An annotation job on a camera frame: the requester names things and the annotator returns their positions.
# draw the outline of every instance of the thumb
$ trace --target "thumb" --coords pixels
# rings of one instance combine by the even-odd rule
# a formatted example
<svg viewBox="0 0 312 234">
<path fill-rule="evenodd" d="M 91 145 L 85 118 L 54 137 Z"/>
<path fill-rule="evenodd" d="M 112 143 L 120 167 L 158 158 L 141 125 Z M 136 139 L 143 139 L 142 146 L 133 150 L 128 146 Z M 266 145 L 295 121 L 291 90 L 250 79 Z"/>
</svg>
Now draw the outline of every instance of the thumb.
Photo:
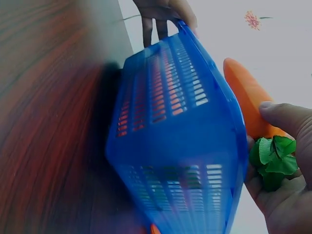
<svg viewBox="0 0 312 234">
<path fill-rule="evenodd" d="M 265 101 L 260 105 L 262 117 L 271 125 L 278 127 L 296 138 L 303 131 L 311 131 L 312 110 L 290 104 L 273 104 Z"/>
<path fill-rule="evenodd" d="M 262 117 L 297 140 L 296 159 L 307 186 L 312 190 L 312 110 L 290 104 L 263 102 Z"/>
</svg>

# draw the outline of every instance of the fingernail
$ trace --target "fingernail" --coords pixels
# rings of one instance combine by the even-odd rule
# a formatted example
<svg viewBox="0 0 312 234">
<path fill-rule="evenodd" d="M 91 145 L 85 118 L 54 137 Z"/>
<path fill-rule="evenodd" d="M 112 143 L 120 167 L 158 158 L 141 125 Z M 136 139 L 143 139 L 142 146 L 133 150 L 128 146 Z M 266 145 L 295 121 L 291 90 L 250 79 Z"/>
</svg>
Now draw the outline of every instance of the fingernail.
<svg viewBox="0 0 312 234">
<path fill-rule="evenodd" d="M 273 102 L 271 101 L 264 101 L 260 104 L 260 108 L 261 109 L 266 109 L 266 108 L 269 108 L 273 105 Z"/>
</svg>

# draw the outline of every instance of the toy carrot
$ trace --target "toy carrot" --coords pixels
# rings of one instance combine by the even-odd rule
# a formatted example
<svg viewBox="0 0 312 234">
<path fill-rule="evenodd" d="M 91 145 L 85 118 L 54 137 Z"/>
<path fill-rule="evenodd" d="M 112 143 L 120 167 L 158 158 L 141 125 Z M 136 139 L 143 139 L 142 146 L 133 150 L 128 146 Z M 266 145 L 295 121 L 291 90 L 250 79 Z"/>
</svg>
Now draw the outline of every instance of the toy carrot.
<svg viewBox="0 0 312 234">
<path fill-rule="evenodd" d="M 242 110 L 247 134 L 257 140 L 249 153 L 250 163 L 262 176 L 266 191 L 276 191 L 286 176 L 293 175 L 298 165 L 292 155 L 296 141 L 266 122 L 259 105 L 272 98 L 241 64 L 231 58 L 223 63 L 224 76 L 234 92 Z"/>
<path fill-rule="evenodd" d="M 245 120 L 247 134 L 253 139 L 286 136 L 279 128 L 273 127 L 260 115 L 259 105 L 263 101 L 273 101 L 269 94 L 258 84 L 250 72 L 234 59 L 223 62 L 224 76 L 234 92 Z"/>
</svg>

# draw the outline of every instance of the hand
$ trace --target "hand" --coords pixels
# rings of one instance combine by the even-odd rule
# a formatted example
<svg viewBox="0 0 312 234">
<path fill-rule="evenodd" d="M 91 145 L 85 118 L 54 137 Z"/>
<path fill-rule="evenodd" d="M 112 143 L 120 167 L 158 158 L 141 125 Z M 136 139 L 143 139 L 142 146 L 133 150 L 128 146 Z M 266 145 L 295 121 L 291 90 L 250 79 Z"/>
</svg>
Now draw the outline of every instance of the hand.
<svg viewBox="0 0 312 234">
<path fill-rule="evenodd" d="M 133 0 L 141 17 L 143 27 L 144 47 L 151 45 L 153 21 L 156 20 L 156 27 L 159 40 L 168 36 L 167 21 L 176 24 L 177 20 L 183 20 L 195 33 L 197 19 L 187 0 Z"/>
<path fill-rule="evenodd" d="M 273 126 L 297 140 L 295 157 L 300 171 L 284 179 L 276 192 L 265 192 L 261 178 L 250 166 L 246 187 L 264 214 L 270 234 L 312 233 L 312 110 L 290 104 L 262 103 L 260 112 Z M 254 140 L 249 138 L 250 147 Z"/>
</svg>

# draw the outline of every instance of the finger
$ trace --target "finger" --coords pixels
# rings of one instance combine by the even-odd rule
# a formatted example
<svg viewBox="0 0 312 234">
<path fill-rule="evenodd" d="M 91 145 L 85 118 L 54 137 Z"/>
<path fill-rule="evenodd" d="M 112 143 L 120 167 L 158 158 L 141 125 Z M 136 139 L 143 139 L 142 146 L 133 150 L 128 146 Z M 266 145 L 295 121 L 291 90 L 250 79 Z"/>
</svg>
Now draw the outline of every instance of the finger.
<svg viewBox="0 0 312 234">
<path fill-rule="evenodd" d="M 168 36 L 168 25 L 166 20 L 156 20 L 156 28 L 159 40 Z"/>
<path fill-rule="evenodd" d="M 260 105 L 259 110 L 267 122 L 294 138 L 297 138 L 302 130 L 312 130 L 312 110 L 310 109 L 265 101 Z"/>
<path fill-rule="evenodd" d="M 257 207 L 262 212 L 265 212 L 265 204 L 270 194 L 263 190 L 262 178 L 259 176 L 256 169 L 250 164 L 248 166 L 245 186 Z"/>
<path fill-rule="evenodd" d="M 142 17 L 142 29 L 143 45 L 144 48 L 146 48 L 152 43 L 153 20 L 151 18 Z"/>
<path fill-rule="evenodd" d="M 179 14 L 191 30 L 195 32 L 197 18 L 187 0 L 169 0 L 169 5 Z"/>
</svg>

